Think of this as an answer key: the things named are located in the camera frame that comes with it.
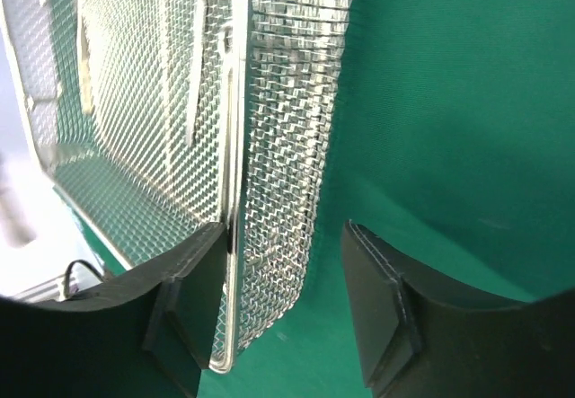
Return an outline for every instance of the silver mesh panel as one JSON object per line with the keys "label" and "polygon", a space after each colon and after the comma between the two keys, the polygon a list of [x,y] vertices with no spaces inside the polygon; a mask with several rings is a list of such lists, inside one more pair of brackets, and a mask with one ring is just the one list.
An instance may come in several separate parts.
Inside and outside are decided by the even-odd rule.
{"label": "silver mesh panel", "polygon": [[[199,0],[2,0],[39,159],[128,267],[222,219],[218,46],[234,20],[233,1],[205,0],[201,55],[194,55]],[[229,281],[225,288],[214,342],[218,370],[229,369],[221,361],[270,327],[303,286],[350,1],[251,0],[243,280],[235,318],[226,316]],[[76,46],[82,28],[87,57]],[[78,71],[83,57],[87,78]],[[191,67],[198,59],[190,145]],[[93,111],[81,100],[86,83]],[[236,327],[230,349],[226,338]]]}

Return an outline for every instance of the wire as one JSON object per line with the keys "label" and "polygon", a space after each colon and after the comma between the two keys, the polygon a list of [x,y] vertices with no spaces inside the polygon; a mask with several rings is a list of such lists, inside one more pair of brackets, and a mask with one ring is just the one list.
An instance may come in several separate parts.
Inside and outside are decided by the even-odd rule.
{"label": "wire", "polygon": [[68,299],[71,297],[70,295],[70,279],[72,278],[72,269],[74,266],[79,263],[85,266],[100,282],[104,282],[103,275],[89,262],[83,259],[77,259],[75,261],[70,262],[68,267],[66,268],[66,272],[64,273],[64,289],[62,290],[62,294],[64,299]]}

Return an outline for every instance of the wire mesh basket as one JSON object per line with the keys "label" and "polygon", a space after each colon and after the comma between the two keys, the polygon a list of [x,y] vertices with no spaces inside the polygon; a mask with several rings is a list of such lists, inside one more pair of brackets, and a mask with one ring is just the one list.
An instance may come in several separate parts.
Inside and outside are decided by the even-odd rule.
{"label": "wire mesh basket", "polygon": [[230,226],[211,366],[302,289],[351,0],[1,0],[30,144],[131,268]]}

